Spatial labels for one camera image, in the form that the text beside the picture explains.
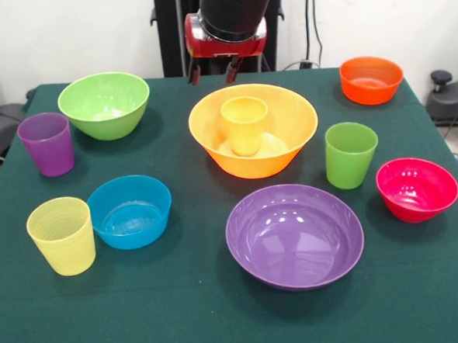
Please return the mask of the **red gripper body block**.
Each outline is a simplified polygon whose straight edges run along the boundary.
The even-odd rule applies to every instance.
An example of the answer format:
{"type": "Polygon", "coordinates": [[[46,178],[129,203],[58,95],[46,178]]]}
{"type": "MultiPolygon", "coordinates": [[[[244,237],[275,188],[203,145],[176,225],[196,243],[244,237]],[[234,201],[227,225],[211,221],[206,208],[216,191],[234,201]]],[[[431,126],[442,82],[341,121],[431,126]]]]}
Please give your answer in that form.
{"type": "Polygon", "coordinates": [[[184,22],[186,50],[191,57],[257,57],[263,52],[267,41],[267,24],[262,19],[255,35],[241,41],[226,41],[212,36],[201,25],[200,14],[187,14],[184,22]]]}

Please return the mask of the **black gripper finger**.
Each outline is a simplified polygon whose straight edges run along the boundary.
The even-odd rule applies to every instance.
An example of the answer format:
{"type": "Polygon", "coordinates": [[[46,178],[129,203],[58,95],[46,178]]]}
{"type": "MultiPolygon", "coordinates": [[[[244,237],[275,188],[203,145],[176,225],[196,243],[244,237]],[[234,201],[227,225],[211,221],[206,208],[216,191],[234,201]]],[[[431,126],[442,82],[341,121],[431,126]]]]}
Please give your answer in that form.
{"type": "Polygon", "coordinates": [[[241,66],[241,58],[240,57],[232,57],[231,61],[229,62],[226,70],[226,83],[232,84],[238,73],[238,69],[241,66]]]}
{"type": "Polygon", "coordinates": [[[191,85],[198,85],[200,83],[200,63],[198,57],[191,57],[189,59],[189,67],[188,67],[188,83],[191,85]]]}

